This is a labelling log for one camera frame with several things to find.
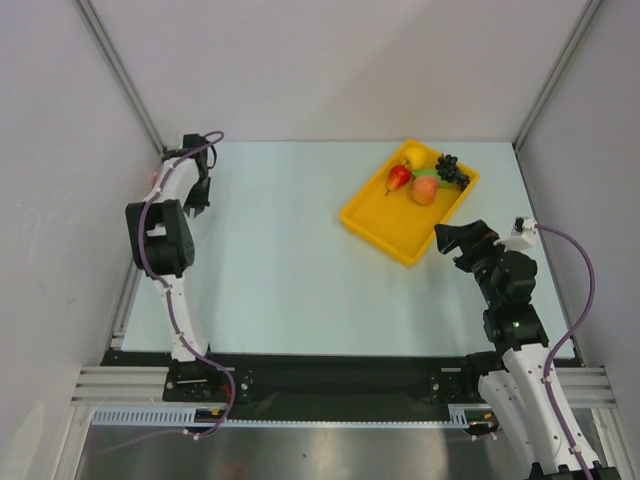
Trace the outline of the left aluminium corner post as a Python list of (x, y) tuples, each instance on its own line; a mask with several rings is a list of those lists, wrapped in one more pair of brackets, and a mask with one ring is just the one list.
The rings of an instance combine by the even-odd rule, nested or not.
[(116, 85), (132, 109), (146, 138), (154, 150), (158, 154), (162, 154), (165, 150), (165, 145), (161, 135), (98, 10), (93, 2), (89, 0), (73, 0), (72, 4), (76, 8), (98, 52), (112, 74)]

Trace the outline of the yellow plastic tray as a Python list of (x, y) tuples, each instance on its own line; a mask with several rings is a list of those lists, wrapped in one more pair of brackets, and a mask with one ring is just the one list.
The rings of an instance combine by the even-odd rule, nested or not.
[(435, 200), (428, 206), (412, 199), (413, 175), (406, 185), (386, 195), (389, 172), (395, 165), (404, 165), (401, 153), (408, 146), (427, 151), (428, 160), (423, 169), (436, 169), (438, 158), (444, 155), (414, 139), (406, 140), (343, 207), (340, 220), (351, 233), (410, 267), (435, 238), (434, 226), (449, 220), (477, 183), (479, 174), (458, 161), (460, 169), (470, 177), (469, 186), (461, 191), (457, 186), (438, 181)]

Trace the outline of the aluminium corner post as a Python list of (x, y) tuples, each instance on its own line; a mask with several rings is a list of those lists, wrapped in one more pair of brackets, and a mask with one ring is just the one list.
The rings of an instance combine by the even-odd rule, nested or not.
[(158, 154), (162, 154), (165, 150), (165, 145), (161, 135), (98, 10), (93, 2), (89, 0), (73, 0), (72, 4), (76, 8), (98, 52), (112, 74), (116, 85), (132, 109), (146, 138), (154, 150)]
[(605, 2), (603, 0), (589, 0), (585, 2), (569, 36), (562, 46), (559, 55), (554, 61), (539, 93), (512, 142), (512, 147), (516, 155), (519, 155), (538, 119), (550, 102), (563, 77), (568, 72), (571, 62), (586, 41), (604, 4)]

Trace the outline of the peach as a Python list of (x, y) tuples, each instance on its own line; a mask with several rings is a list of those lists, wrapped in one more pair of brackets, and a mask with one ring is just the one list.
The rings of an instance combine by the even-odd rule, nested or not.
[(439, 188), (438, 180), (433, 176), (419, 176), (413, 181), (411, 190), (412, 199), (420, 205), (431, 205)]

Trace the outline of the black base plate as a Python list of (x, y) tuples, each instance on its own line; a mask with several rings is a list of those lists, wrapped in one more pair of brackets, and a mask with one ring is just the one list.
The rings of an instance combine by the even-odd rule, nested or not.
[(465, 357), (360, 357), (222, 354), (179, 365), (167, 353), (108, 351), (108, 367), (165, 367), (162, 399), (194, 403), (211, 423), (222, 404), (230, 419), (264, 422), (422, 422), (447, 417), (451, 404), (481, 402), (478, 380), (497, 369), (493, 352)]

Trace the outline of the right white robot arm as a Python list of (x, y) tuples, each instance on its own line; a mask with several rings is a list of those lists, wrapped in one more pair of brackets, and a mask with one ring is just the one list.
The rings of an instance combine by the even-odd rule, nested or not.
[(573, 237), (528, 217), (515, 219), (502, 238), (484, 221), (434, 228), (442, 254), (459, 250), (455, 266), (473, 275), (487, 308), (484, 330), (491, 352), (470, 354), (461, 376), (463, 393), (485, 401), (496, 414), (527, 479), (617, 479), (585, 438), (554, 364), (560, 348), (585, 321), (594, 300), (588, 292), (582, 315), (555, 344), (549, 343), (531, 303), (538, 267), (525, 254), (540, 233), (556, 234), (580, 252)]

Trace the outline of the right aluminium corner post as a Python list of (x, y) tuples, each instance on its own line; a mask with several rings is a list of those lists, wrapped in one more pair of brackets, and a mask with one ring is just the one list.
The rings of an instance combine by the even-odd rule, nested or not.
[(539, 93), (512, 142), (512, 147), (516, 155), (519, 155), (538, 119), (550, 102), (563, 77), (568, 72), (571, 62), (586, 41), (604, 4), (605, 2), (603, 0), (589, 0), (585, 2), (569, 36), (562, 46), (559, 55), (554, 61)]

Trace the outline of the yellow apple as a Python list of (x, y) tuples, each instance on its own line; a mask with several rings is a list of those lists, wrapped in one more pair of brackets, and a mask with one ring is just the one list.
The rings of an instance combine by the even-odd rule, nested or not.
[(408, 146), (401, 153), (403, 164), (414, 172), (425, 167), (428, 160), (427, 151), (419, 146)]

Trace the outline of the dark grape bunch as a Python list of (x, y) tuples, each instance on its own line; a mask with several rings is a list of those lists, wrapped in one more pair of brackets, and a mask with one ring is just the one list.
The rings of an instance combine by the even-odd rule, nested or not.
[(470, 184), (470, 177), (460, 169), (456, 156), (441, 155), (437, 160), (436, 172), (442, 181), (457, 186), (461, 191)]

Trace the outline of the red pear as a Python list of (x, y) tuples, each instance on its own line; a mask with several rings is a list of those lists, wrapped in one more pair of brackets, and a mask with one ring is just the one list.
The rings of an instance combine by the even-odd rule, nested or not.
[(406, 185), (412, 177), (411, 171), (404, 165), (395, 165), (391, 168), (386, 184), (386, 195), (395, 192)]

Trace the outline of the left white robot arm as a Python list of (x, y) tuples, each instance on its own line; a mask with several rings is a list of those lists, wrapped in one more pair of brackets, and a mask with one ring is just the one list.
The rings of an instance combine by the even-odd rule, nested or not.
[(169, 325), (165, 402), (207, 402), (220, 388), (217, 370), (203, 361), (209, 341), (186, 293), (186, 272), (196, 256), (188, 219), (210, 206), (210, 171), (216, 161), (215, 147), (205, 135), (185, 134), (177, 148), (164, 152), (151, 191), (125, 208), (134, 263), (157, 289)]

